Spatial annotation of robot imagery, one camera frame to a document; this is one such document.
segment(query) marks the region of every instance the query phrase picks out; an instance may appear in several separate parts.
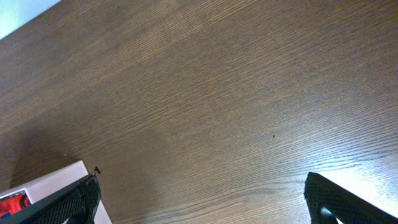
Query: open white box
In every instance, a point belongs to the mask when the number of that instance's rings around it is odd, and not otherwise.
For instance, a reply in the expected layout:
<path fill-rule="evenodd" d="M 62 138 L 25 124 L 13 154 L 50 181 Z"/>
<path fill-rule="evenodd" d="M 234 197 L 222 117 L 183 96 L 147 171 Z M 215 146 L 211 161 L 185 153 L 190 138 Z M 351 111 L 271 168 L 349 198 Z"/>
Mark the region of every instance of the open white box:
<path fill-rule="evenodd" d="M 30 202 L 36 203 L 87 174 L 88 172 L 83 161 L 78 161 L 26 184 L 7 190 L 0 194 L 0 198 L 24 191 Z M 95 224 L 112 224 L 102 201 L 99 202 L 94 222 Z"/>

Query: black object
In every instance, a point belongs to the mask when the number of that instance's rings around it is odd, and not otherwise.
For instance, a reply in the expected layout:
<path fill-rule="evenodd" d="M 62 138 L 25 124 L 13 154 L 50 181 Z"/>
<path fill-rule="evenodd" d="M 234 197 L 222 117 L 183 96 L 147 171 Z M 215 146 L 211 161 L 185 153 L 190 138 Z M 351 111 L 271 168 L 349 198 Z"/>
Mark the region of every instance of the black object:
<path fill-rule="evenodd" d="M 0 224 L 93 224 L 101 200 L 101 189 L 95 174 L 43 198 L 31 206 L 0 221 Z"/>
<path fill-rule="evenodd" d="M 304 197 L 311 224 L 398 223 L 398 219 L 355 196 L 320 174 L 308 173 Z"/>

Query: wood grain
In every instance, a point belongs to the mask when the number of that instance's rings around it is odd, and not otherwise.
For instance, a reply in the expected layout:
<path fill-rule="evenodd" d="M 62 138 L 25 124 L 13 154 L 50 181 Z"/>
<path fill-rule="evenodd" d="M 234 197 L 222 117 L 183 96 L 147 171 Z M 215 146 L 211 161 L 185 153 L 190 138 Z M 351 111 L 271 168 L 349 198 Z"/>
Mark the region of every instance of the wood grain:
<path fill-rule="evenodd" d="M 397 1 L 64 0 L 0 40 L 0 190 L 76 160 L 113 223 L 398 216 Z"/>

